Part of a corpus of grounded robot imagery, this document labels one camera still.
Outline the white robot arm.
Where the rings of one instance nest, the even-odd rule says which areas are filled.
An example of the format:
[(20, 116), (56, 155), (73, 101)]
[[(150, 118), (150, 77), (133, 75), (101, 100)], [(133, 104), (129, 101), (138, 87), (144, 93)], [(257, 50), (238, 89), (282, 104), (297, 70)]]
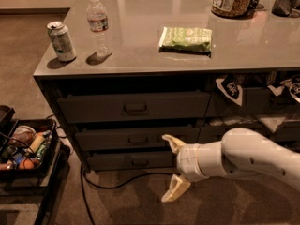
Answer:
[(210, 143), (190, 144), (169, 134), (163, 139), (176, 154), (178, 170), (162, 197), (165, 203), (177, 200), (193, 182), (210, 177), (251, 179), (267, 174), (300, 189), (299, 154), (251, 129), (233, 128)]

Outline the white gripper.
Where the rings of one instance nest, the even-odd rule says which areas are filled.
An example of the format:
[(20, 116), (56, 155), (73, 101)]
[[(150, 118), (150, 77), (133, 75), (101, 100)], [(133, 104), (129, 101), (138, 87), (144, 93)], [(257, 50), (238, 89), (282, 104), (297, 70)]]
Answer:
[(172, 176), (169, 189), (161, 198), (163, 203), (169, 203), (183, 195), (189, 189), (190, 182), (208, 179), (208, 176), (200, 168), (198, 155), (200, 146), (197, 143), (186, 144), (169, 134), (164, 134), (162, 139), (169, 143), (174, 154), (178, 154), (176, 157), (177, 170), (183, 175), (174, 174)]

